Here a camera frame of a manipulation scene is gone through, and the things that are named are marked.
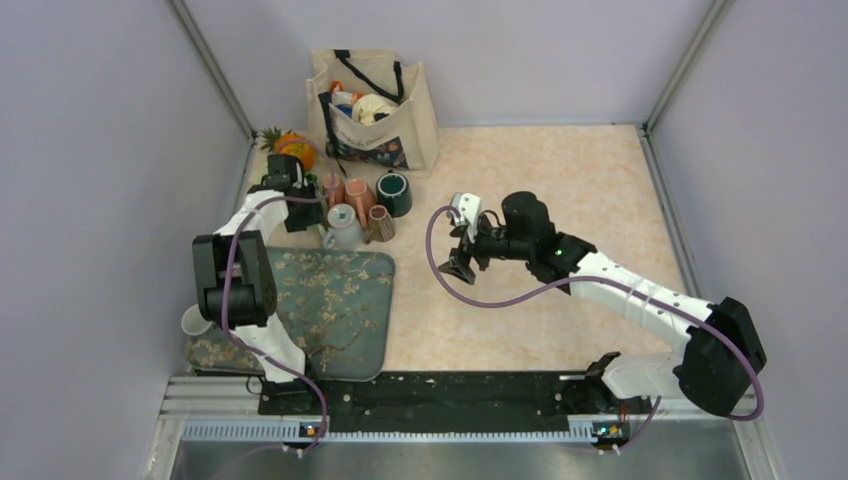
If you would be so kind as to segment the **brown striped small mug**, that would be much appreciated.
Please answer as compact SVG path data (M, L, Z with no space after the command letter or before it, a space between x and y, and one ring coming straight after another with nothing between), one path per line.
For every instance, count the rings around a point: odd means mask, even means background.
M368 212L368 240L385 243L396 235L394 219L383 205L375 205Z

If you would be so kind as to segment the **light blue white mug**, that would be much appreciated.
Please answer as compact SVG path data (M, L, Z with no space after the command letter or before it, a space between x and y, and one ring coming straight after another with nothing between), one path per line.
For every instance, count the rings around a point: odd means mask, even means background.
M327 228L322 238L325 249L356 250L365 244L365 230L351 205L339 203L327 213Z

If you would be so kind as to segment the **white printed text mug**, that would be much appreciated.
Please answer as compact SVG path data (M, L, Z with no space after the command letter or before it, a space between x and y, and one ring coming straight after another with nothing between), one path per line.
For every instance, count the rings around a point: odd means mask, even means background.
M199 336L210 330L215 323L207 320L201 313L198 304L194 304L187 308L180 320L180 327L184 334L188 336Z

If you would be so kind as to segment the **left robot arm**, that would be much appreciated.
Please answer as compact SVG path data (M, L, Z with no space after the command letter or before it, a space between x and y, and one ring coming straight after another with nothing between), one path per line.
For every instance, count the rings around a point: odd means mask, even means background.
M283 401L297 413L319 404L320 386L306 377L304 350L277 314L278 292L266 242L279 227L289 233L323 222L323 197L300 159L272 154L268 172L233 216L192 241L197 304L235 345L250 352L265 378L285 384Z

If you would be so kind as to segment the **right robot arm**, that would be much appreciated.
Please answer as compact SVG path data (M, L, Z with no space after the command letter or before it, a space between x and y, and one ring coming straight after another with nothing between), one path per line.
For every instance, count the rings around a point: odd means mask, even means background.
M702 411L738 422L761 417L765 394L758 378L767 355L748 307L726 297L715 303L688 296L638 275L597 247L557 230L547 206L529 191L506 196L503 219L492 224L479 196L457 193L438 208L459 243L448 260L432 263L442 287L458 300L485 309L506 308L554 289L621 315L669 347L664 354L614 356L586 385L589 404L612 412L632 397L683 397ZM473 284L491 260L524 263L541 287L510 300L473 300L447 276Z

